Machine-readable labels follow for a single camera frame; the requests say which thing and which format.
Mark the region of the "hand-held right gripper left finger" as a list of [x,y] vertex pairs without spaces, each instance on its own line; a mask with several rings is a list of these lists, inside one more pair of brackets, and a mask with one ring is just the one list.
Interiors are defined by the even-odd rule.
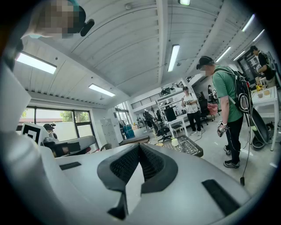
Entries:
[[110,215],[121,220],[128,215],[126,185],[139,164],[139,147],[139,144],[126,147],[100,162],[97,167],[97,175],[106,189],[121,194],[117,206],[108,210]]

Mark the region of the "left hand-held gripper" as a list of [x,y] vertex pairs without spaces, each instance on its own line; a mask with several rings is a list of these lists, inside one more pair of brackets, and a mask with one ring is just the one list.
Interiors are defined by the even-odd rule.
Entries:
[[55,142],[43,126],[33,123],[23,123],[21,135],[30,137],[39,146],[51,149],[54,157],[85,154],[91,150],[90,146],[95,143],[95,137],[92,135]]

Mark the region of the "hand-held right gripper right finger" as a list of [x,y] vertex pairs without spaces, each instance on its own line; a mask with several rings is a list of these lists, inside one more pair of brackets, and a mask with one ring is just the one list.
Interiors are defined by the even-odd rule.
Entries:
[[178,165],[174,159],[144,143],[139,144],[139,163],[144,176],[142,194],[163,191],[178,173]]

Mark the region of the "large window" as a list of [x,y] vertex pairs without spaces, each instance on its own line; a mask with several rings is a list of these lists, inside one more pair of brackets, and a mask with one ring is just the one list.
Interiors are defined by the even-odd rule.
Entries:
[[56,124],[54,132],[60,141],[95,135],[89,111],[29,107],[23,111],[19,119],[17,127],[19,134],[23,123],[33,123],[40,126],[54,123]]

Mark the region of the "dark metal lattice table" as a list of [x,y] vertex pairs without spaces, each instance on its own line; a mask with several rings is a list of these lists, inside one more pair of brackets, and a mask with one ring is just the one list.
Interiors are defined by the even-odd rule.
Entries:
[[178,139],[179,145],[177,147],[173,147],[171,145],[171,140],[167,140],[165,142],[163,141],[157,141],[157,143],[154,143],[154,145],[165,147],[170,150],[183,152],[186,154],[194,155],[197,157],[203,156],[203,149],[197,145],[194,141],[192,141],[189,137],[185,135],[181,135],[176,137]]

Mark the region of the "grey metal lockers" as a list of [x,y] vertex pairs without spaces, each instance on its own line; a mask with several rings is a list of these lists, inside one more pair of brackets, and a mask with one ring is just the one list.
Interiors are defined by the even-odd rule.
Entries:
[[113,148],[119,147],[119,143],[111,119],[102,119],[100,120],[100,123],[102,133],[105,138],[105,143],[111,144]]

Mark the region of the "blue barrel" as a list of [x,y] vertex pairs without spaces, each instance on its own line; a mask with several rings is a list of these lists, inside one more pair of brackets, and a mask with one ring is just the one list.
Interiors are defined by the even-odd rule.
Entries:
[[130,124],[127,124],[123,127],[123,132],[127,139],[134,138],[135,134]]

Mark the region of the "black office chair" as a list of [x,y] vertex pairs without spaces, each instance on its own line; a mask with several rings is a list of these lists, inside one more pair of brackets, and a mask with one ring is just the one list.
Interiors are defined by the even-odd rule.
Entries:
[[157,122],[155,122],[154,130],[157,137],[162,137],[161,139],[159,139],[159,141],[165,142],[172,139],[172,136],[168,135],[170,129],[165,125],[162,119],[157,119]]

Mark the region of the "white desk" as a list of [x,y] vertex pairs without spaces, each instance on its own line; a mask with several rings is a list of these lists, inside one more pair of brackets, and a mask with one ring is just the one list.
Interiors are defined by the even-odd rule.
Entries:
[[175,119],[175,120],[173,120],[173,121],[167,122],[167,126],[168,126],[169,129],[170,129],[172,138],[175,138],[175,136],[174,136],[174,129],[172,128],[172,126],[174,126],[174,125],[179,125],[179,122],[181,122],[180,128],[181,128],[181,129],[184,129],[185,135],[186,135],[187,137],[189,137],[189,134],[188,134],[188,132],[187,132],[187,126],[186,126],[185,121],[184,121],[184,116],[180,116],[179,118],[177,118],[177,119]]

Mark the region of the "ceiling light panel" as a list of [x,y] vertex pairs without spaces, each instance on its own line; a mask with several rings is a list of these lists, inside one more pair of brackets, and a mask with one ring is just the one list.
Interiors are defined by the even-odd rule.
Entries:
[[96,86],[96,85],[94,85],[94,84],[91,84],[91,85],[89,86],[89,89],[94,90],[94,91],[97,91],[97,92],[102,93],[102,94],[105,94],[105,95],[110,96],[110,97],[114,97],[114,96],[115,96],[114,93],[109,92],[109,91],[107,91],[107,90],[105,90],[105,89],[103,89],[103,88],[101,88],[101,87],[99,87],[99,86]]
[[50,64],[47,61],[26,52],[21,52],[16,61],[50,74],[54,74],[57,69],[56,65]]

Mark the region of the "pink chair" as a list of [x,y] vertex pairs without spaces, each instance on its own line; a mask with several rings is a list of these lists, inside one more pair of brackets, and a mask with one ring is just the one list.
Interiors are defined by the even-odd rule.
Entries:
[[207,109],[209,111],[209,115],[211,116],[215,116],[219,113],[218,104],[207,103]]

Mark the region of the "long black bag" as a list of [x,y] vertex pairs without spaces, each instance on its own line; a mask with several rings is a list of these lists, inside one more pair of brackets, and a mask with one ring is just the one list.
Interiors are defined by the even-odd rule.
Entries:
[[250,137],[251,144],[255,150],[262,149],[270,140],[267,126],[255,108],[252,109],[250,119]]

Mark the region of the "ceiling tube light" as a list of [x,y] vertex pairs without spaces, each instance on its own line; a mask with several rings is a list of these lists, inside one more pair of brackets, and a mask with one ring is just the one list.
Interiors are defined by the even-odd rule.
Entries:
[[245,32],[247,30],[247,28],[251,25],[251,23],[253,22],[255,18],[255,14],[253,14],[250,19],[247,21],[247,23],[244,25],[244,27],[242,28],[242,32]]
[[256,41],[259,39],[259,37],[264,33],[264,31],[265,31],[265,29],[263,29],[263,30],[255,37],[255,39],[254,39],[252,42],[256,42]]
[[177,56],[179,53],[179,49],[180,49],[179,44],[175,44],[172,46],[172,53],[171,53],[171,58],[170,58],[170,62],[169,62],[168,72],[173,71],[173,68],[176,63],[176,59],[177,59]]
[[230,49],[231,49],[231,46],[228,46],[227,49],[220,55],[220,57],[217,58],[216,62],[219,62],[228,53],[228,51]]

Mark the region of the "white table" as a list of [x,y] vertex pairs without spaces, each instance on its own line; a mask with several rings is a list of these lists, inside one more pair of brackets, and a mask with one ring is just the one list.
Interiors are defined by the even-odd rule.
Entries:
[[274,122],[274,134],[272,137],[271,151],[275,150],[275,142],[277,138],[277,126],[279,118],[279,96],[276,86],[256,91],[252,94],[253,107],[262,118],[271,118]]

